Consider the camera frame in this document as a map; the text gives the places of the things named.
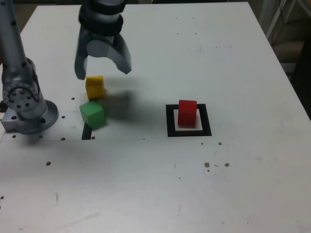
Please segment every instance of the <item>black square marker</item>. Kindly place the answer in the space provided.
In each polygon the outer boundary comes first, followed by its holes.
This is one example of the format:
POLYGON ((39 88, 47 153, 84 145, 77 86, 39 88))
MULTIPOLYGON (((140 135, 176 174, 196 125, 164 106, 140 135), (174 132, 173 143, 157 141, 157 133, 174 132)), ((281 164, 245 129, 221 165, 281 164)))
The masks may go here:
POLYGON ((175 119, 174 119, 175 109, 178 109, 178 104, 167 104, 166 105, 167 137, 212 136, 205 104, 197 105, 197 109, 199 109, 199 112, 200 112, 202 130, 177 131, 175 129, 175 119))

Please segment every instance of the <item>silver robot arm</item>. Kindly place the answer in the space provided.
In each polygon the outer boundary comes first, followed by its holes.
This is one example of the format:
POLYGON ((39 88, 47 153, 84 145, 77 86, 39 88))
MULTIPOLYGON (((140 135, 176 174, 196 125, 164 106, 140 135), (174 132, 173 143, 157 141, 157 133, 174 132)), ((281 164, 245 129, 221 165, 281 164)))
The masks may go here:
MULTIPOLYGON (((123 73, 131 71, 131 57, 120 35, 126 0, 89 0, 79 12, 81 23, 75 73, 83 80, 87 57, 110 58, 123 73)), ((43 98, 35 65, 26 58, 12 0, 0 0, 0 51, 3 58, 2 97, 9 106, 2 124, 7 132, 38 133, 58 118, 56 105, 43 98)))
POLYGON ((12 0, 0 0, 2 97, 9 106, 2 124, 7 132, 38 133, 58 118, 54 103, 44 100, 33 62, 26 58, 12 0))

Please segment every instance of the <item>block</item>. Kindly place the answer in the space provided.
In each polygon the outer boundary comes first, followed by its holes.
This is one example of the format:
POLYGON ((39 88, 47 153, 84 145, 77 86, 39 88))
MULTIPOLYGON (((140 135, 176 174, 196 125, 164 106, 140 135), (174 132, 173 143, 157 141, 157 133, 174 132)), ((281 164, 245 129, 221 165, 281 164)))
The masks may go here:
POLYGON ((98 128, 106 122, 103 107, 94 100, 80 105, 80 112, 84 122, 91 128, 98 128))
POLYGON ((98 100, 105 97, 103 76, 86 77, 86 94, 89 100, 98 100))
POLYGON ((197 103, 194 100, 180 100, 178 125, 195 126, 197 103))

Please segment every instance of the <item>cable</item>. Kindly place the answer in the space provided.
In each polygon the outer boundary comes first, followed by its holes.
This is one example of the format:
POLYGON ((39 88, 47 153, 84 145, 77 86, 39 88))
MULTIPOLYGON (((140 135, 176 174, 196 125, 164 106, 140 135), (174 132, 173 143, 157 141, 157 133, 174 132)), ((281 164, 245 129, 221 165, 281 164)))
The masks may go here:
POLYGON ((281 27, 280 31, 278 32, 275 40, 273 40, 273 37, 274 37, 274 34, 276 32, 276 26, 275 26, 275 29, 273 30, 273 33, 272 33, 272 36, 271 36, 271 47, 273 48, 273 51, 275 51, 275 48, 274 48, 275 47, 275 43, 276 43, 278 37, 280 36, 280 34, 281 34, 281 32, 282 32, 282 30, 284 28, 284 25, 285 25, 285 21, 284 21, 284 18, 283 18, 283 9, 281 7, 281 0, 278 0, 278 5, 279 5, 279 8, 280 8, 280 15, 281 15, 281 19, 282 19, 282 27, 281 27))

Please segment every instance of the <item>table surface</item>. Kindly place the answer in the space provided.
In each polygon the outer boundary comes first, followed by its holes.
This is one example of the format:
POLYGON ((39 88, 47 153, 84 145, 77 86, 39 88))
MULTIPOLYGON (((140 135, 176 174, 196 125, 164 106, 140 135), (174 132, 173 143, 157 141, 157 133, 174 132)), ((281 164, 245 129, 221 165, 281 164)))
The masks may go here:
POLYGON ((78 11, 39 6, 21 34, 65 118, 42 138, 0 128, 1 233, 311 231, 310 120, 248 3, 127 5, 133 70, 89 58, 109 113, 87 141, 78 11), (212 136, 167 137, 180 99, 206 104, 212 136))

